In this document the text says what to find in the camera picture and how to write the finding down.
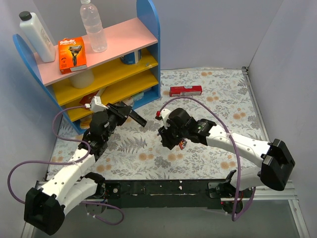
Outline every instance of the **table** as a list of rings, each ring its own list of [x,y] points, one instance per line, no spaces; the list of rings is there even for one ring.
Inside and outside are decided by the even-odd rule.
[[[223,179],[236,169],[236,157],[227,151],[188,142],[184,150],[162,147],[155,120],[157,110],[170,99],[170,86],[201,85],[203,93],[193,96],[213,110],[233,132],[253,139],[265,138],[255,113],[247,83],[241,70],[167,70],[161,72],[161,98],[136,110],[148,123],[141,127],[131,118],[118,126],[108,142],[108,148],[87,172],[96,172],[106,179]],[[168,109],[184,108],[195,119],[209,119],[217,123],[200,105],[180,99]],[[59,135],[80,139],[75,130],[62,120]],[[57,140],[51,161],[66,162],[77,148],[76,143]],[[242,168],[253,164],[245,159]],[[50,165],[47,180],[62,166]]]

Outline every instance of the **clear water bottle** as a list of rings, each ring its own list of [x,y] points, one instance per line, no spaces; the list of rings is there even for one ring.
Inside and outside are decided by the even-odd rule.
[[[91,47],[94,52],[103,52],[107,49],[107,40],[98,10],[95,5],[90,3],[90,0],[81,0],[81,3],[80,15]]]

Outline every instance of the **white wall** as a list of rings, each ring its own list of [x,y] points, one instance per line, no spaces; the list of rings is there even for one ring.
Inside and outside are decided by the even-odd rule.
[[[284,0],[250,65],[270,139],[289,147],[291,179],[312,238],[317,237],[317,1]]]
[[[33,0],[56,41],[85,34],[80,0]],[[136,16],[136,0],[92,0],[103,26]],[[153,0],[161,68],[248,66],[283,0]]]
[[[12,8],[0,0],[0,237],[21,236],[24,206],[15,201],[6,180],[13,166],[25,160],[49,160],[55,137],[51,122],[57,108],[50,102],[31,76],[13,44],[12,35],[19,32],[18,13],[24,7],[36,11],[33,2],[19,0]],[[24,200],[25,193],[45,176],[46,166],[25,165],[12,178],[14,192]]]

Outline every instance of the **gray floor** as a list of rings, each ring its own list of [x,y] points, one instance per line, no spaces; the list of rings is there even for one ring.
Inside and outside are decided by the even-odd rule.
[[[203,208],[135,208],[124,209],[126,219],[109,226],[87,216],[83,205],[66,217],[51,238],[298,238],[287,201],[254,201],[252,208],[237,222],[219,211]],[[119,219],[117,211],[106,210],[102,217]],[[35,230],[33,238],[48,238]]]

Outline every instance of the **orange box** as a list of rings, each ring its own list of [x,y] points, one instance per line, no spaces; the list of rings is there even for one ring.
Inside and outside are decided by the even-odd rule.
[[[61,74],[86,69],[86,55],[83,38],[65,38],[58,42],[59,70]]]

